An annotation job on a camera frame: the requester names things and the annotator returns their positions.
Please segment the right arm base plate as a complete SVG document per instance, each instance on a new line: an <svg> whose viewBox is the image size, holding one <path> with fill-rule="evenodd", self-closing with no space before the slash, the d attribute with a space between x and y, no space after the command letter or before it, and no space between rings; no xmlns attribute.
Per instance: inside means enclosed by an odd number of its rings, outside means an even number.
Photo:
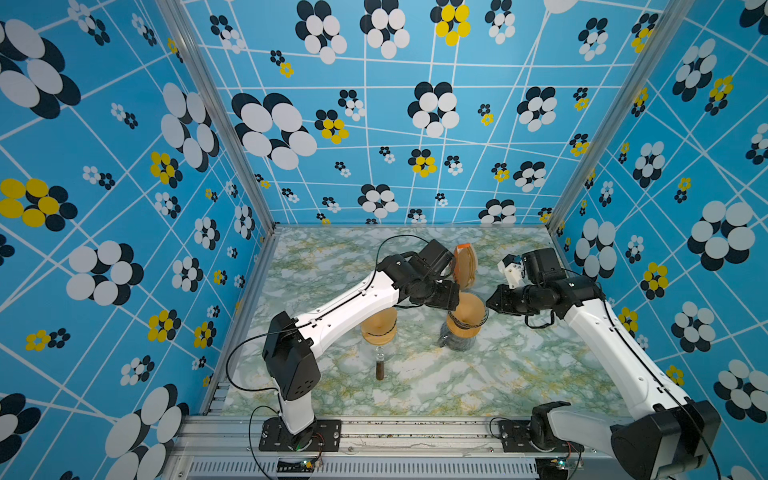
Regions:
<svg viewBox="0 0 768 480"><path fill-rule="evenodd" d="M494 417L491 421L490 431L492 436L501 442L504 453L534 453L575 455L583 453L584 447L578 443L556 440L548 447L538 447L531 437L529 420L511 420Z"/></svg>

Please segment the grey glass pitcher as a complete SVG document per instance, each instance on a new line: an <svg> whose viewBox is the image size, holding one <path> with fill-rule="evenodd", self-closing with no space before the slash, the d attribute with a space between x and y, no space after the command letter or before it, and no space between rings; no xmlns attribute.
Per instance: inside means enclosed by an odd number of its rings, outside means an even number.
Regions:
<svg viewBox="0 0 768 480"><path fill-rule="evenodd" d="M437 346L448 348L457 352L470 350L476 343L475 337L464 338L455 335L451 331L442 332L437 340Z"/></svg>

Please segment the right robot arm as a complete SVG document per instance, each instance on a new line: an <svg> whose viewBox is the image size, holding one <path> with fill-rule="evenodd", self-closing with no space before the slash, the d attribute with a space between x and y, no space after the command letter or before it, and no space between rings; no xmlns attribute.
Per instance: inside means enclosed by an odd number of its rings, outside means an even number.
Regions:
<svg viewBox="0 0 768 480"><path fill-rule="evenodd" d="M555 401L535 407L530 441L540 450L575 442L611 455L634 479L663 479L714 463L721 417L693 400L650 359L620 324L600 287L571 275L551 248L506 255L504 283L487 307L529 319L544 310L564 321L589 347L617 387L628 417L599 415Z"/></svg>

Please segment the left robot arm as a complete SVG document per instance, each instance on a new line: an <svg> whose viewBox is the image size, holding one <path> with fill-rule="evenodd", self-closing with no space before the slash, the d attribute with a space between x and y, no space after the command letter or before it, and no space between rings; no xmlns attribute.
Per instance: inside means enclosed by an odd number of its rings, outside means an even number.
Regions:
<svg viewBox="0 0 768 480"><path fill-rule="evenodd" d="M312 390L321 379L318 360L347 332L403 301L454 311L459 286L448 278L453 254L437 240L419 251L377 256L372 272L324 305L297 317L283 311L270 322L262 350L267 372L278 390L279 425L294 448L319 432Z"/></svg>

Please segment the orange coffee filter pack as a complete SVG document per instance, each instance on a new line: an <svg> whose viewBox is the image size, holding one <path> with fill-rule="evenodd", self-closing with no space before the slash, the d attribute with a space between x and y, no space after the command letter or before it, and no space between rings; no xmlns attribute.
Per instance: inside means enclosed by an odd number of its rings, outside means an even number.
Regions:
<svg viewBox="0 0 768 480"><path fill-rule="evenodd" d="M453 278L461 290L467 290L475 284L477 270L478 259L473 245L457 245L454 249Z"/></svg>

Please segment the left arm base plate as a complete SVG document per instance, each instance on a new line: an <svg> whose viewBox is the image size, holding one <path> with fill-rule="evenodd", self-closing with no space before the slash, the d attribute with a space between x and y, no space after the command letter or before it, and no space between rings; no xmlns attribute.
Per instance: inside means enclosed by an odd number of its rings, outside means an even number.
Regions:
<svg viewBox="0 0 768 480"><path fill-rule="evenodd" d="M262 452L337 452L341 440L342 421L316 419L299 433L292 434L280 417L262 424L258 450Z"/></svg>

